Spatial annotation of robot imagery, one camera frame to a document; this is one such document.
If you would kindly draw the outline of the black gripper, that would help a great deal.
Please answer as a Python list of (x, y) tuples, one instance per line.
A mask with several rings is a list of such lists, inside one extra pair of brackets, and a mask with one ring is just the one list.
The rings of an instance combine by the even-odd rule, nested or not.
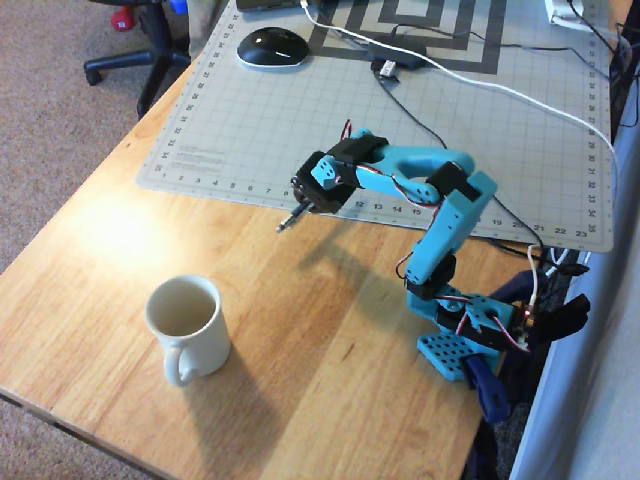
[(297, 201), (307, 200), (312, 204), (312, 212), (335, 214), (349, 200), (356, 187), (343, 184), (325, 190), (311, 174), (323, 157), (323, 152), (314, 152), (291, 178), (291, 187)]

